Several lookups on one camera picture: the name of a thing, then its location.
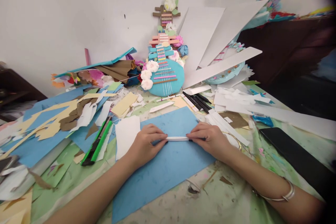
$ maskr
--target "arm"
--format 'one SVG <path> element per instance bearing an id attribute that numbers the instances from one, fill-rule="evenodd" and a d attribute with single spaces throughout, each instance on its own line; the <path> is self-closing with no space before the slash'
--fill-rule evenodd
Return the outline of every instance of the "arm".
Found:
<path id="1" fill-rule="evenodd" d="M 58 210 L 46 223 L 96 223 L 120 187 L 138 168 L 153 159 L 167 140 L 156 146 L 152 142 L 167 137 L 153 124 L 140 131 L 128 152 L 106 173 Z"/>
<path id="2" fill-rule="evenodd" d="M 232 146 L 217 126 L 200 122 L 187 137 L 216 159 L 224 162 L 243 177 L 261 195 L 281 198 L 290 186 L 286 180 L 262 167 Z M 288 202 L 268 201 L 289 223 L 315 223 L 324 203 L 294 185 L 295 195 Z"/>

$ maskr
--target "black marker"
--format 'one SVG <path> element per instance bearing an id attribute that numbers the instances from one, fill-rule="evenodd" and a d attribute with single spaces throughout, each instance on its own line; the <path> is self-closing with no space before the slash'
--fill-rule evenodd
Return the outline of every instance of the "black marker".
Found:
<path id="1" fill-rule="evenodd" d="M 198 102 L 198 104 L 203 108 L 203 110 L 204 110 L 207 114 L 209 114 L 209 109 L 208 109 L 207 106 L 204 104 L 204 102 L 201 101 L 200 98 L 198 98 L 197 96 L 193 96 L 192 98 L 194 98 L 195 101 Z"/>
<path id="2" fill-rule="evenodd" d="M 205 101 L 205 102 L 211 104 L 211 102 L 210 102 L 207 98 L 205 98 L 203 95 L 200 95 L 200 94 L 196 94 L 196 95 L 197 95 L 197 97 L 200 98 L 201 100 L 203 100 L 203 101 Z"/>
<path id="3" fill-rule="evenodd" d="M 185 92 L 182 92 L 185 96 L 186 96 L 186 98 L 189 100 L 189 101 L 191 101 L 191 103 L 192 104 L 194 104 L 195 105 L 195 107 L 199 110 L 199 111 L 202 111 L 203 110 L 203 108 L 193 99 L 193 98 L 191 98 L 190 97 L 190 95 L 188 95 L 187 93 L 185 93 Z"/>

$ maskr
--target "woman's right hand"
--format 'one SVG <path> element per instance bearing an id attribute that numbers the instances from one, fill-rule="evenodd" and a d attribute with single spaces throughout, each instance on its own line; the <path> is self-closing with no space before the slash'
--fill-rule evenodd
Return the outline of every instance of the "woman's right hand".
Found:
<path id="1" fill-rule="evenodd" d="M 218 126 L 212 126 L 205 122 L 197 124 L 186 136 L 222 162 L 226 162 L 228 154 L 235 148 L 229 143 Z"/>

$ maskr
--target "phone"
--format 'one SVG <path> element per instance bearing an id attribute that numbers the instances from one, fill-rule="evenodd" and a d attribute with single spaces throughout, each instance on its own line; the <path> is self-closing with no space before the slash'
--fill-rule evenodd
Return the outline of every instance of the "phone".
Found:
<path id="1" fill-rule="evenodd" d="M 293 168 L 325 200 L 330 196 L 330 186 L 335 182 L 335 175 L 326 166 L 314 158 L 301 145 L 294 141 L 280 128 L 265 128 L 259 132 L 290 163 Z"/>
<path id="2" fill-rule="evenodd" d="M 4 170 L 12 168 L 18 160 L 19 160 L 19 156 L 17 155 L 9 156 L 5 159 L 0 160 L 0 184 L 6 178 L 6 175 L 1 176 L 1 173 Z"/>

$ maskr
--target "table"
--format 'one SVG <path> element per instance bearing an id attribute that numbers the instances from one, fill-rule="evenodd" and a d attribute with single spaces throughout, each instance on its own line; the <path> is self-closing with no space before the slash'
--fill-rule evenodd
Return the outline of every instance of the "table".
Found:
<path id="1" fill-rule="evenodd" d="M 252 88 L 258 92 L 264 92 L 255 85 Z M 175 106 L 169 106 L 148 115 L 148 110 L 158 105 L 156 103 L 158 98 L 149 92 L 144 93 L 139 86 L 132 87 L 129 90 L 133 93 L 140 93 L 144 97 L 144 101 L 147 102 L 145 107 L 137 108 L 132 114 L 140 116 L 141 121 L 178 109 Z M 289 109 L 271 95 L 267 94 L 266 96 L 275 102 L 274 105 L 276 107 Z M 203 115 L 195 115 L 198 119 L 204 121 Z M 275 127 L 284 130 L 321 163 L 331 169 L 330 163 L 334 157 L 336 142 L 302 131 L 274 119 L 273 123 Z M 266 126 L 256 123 L 252 130 L 237 129 L 242 136 L 251 142 L 249 145 L 250 153 L 246 150 L 243 150 L 243 152 L 265 168 L 272 170 L 280 176 L 287 177 L 296 186 L 322 200 L 320 195 L 292 166 L 279 156 L 275 148 L 259 136 L 257 127 L 265 128 Z M 67 154 L 74 155 L 78 151 L 79 148 L 74 143 L 71 143 L 57 158 L 58 163 L 62 163 Z M 42 189 L 35 184 L 33 186 L 31 210 L 32 223 L 43 223 L 57 209 L 64 206 L 106 172 L 114 165 L 115 154 L 116 139 L 114 138 L 107 146 L 104 159 L 91 167 L 81 167 L 71 159 L 71 164 L 55 191 L 43 190 L 41 192 Z M 206 181 L 208 182 L 204 187 L 205 191 L 201 190 L 200 193 L 193 191 L 196 187 L 201 188 Z M 105 209 L 98 223 L 111 224 L 111 218 L 112 202 Z M 156 224 L 176 222 L 284 223 L 279 214 L 264 199 L 252 193 L 251 186 L 245 180 L 220 161 L 209 165 L 119 223 Z"/>

